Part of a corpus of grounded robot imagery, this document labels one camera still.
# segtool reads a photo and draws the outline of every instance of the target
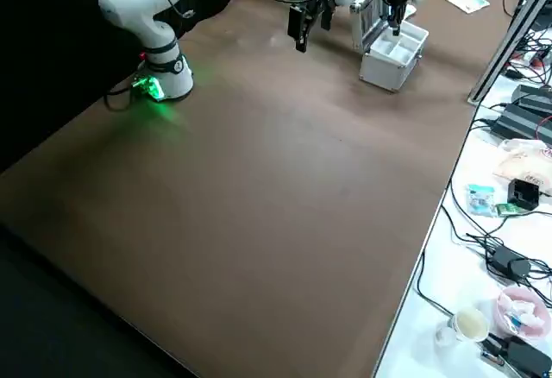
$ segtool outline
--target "white container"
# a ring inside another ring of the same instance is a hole
[[[361,80],[398,91],[421,58],[430,33],[409,22],[403,22],[399,36],[386,28],[362,57]]]

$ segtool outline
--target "paper cup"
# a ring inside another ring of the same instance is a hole
[[[449,346],[457,342],[483,342],[489,336],[490,325],[483,313],[475,308],[463,309],[456,313],[436,333],[439,346]]]

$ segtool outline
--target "green led light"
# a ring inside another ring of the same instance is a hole
[[[153,76],[146,76],[144,78],[137,79],[132,87],[140,90],[142,93],[151,96],[154,100],[160,101],[165,98],[165,93],[161,88],[159,80]]]

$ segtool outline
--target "black box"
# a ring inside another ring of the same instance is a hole
[[[508,185],[508,202],[527,211],[538,207],[539,187],[527,181],[513,180]]]

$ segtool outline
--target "snack package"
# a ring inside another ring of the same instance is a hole
[[[502,142],[499,149],[506,157],[494,170],[495,175],[530,182],[552,195],[552,149],[544,142],[512,139]]]
[[[496,217],[494,188],[491,186],[467,186],[467,211],[475,216]]]

